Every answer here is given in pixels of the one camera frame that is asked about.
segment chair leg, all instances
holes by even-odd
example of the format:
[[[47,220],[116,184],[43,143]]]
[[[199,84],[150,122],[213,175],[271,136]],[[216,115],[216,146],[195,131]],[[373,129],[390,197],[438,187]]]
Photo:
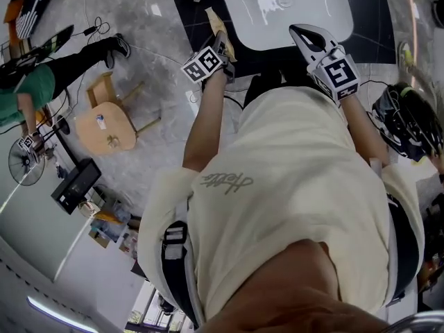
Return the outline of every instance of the chair leg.
[[[140,89],[142,88],[142,86],[144,86],[144,82],[141,81],[139,84],[137,84],[137,86],[130,91],[130,93],[128,95],[126,95],[121,101],[124,102],[125,100],[133,97],[134,95],[136,95],[136,93],[138,93],[140,91]]]
[[[147,130],[148,128],[150,128],[151,126],[154,126],[155,124],[160,122],[160,117],[150,123],[148,123],[147,125],[143,126],[142,128],[140,128],[139,130],[136,131],[136,137],[139,137],[139,135],[144,132],[145,130]]]

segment black strap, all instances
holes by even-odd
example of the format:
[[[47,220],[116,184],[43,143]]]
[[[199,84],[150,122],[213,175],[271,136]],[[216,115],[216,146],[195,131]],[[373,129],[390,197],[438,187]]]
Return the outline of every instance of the black strap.
[[[178,235],[176,235],[175,239],[168,239],[169,237],[171,238],[171,231],[169,230],[173,230],[177,234],[181,233],[181,238],[177,238]],[[188,318],[194,323],[194,325],[198,327],[198,322],[196,320],[196,315],[194,314],[191,298],[189,297],[187,276],[185,273],[185,256],[187,255],[187,249],[185,249],[183,244],[185,244],[187,240],[187,234],[187,224],[182,221],[176,221],[166,229],[164,240],[162,242],[162,270],[166,283],[168,284],[168,288],[179,308],[188,316]],[[165,258],[165,249],[168,245],[171,244],[182,245],[181,258]]]
[[[398,272],[395,294],[393,299],[401,296],[407,286],[416,276],[419,262],[419,249],[416,235],[411,229],[409,217],[400,202],[392,195],[387,194],[388,207],[393,219],[396,233],[396,247],[398,249]]]

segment cream t-shirt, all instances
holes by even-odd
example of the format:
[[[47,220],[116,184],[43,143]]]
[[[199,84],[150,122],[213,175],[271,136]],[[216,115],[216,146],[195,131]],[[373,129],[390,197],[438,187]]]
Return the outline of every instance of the cream t-shirt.
[[[326,96],[308,87],[273,89],[248,105],[236,140],[201,173],[159,172],[139,231],[138,260],[174,302],[157,272],[156,248],[175,206],[193,193],[188,226],[206,319],[264,262],[301,239],[328,245],[344,302],[376,312],[389,275],[387,192],[407,213],[422,261],[414,181],[397,165],[384,168],[381,180],[356,153]]]

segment black shoe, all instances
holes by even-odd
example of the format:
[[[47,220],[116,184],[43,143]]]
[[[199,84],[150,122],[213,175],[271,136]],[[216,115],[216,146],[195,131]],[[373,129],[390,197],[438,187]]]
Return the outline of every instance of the black shoe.
[[[112,51],[106,52],[106,58],[104,60],[105,65],[108,69],[114,68],[114,56],[112,55]]]
[[[117,39],[118,46],[115,47],[115,51],[118,51],[123,57],[129,58],[131,55],[131,46],[127,43],[120,33],[116,33],[113,38]]]

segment black helmet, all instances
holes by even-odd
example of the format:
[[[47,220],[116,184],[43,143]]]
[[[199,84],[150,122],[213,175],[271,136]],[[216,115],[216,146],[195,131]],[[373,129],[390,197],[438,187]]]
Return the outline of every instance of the black helmet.
[[[443,129],[435,112],[406,83],[389,85],[370,114],[384,141],[400,155],[419,161],[443,147]]]

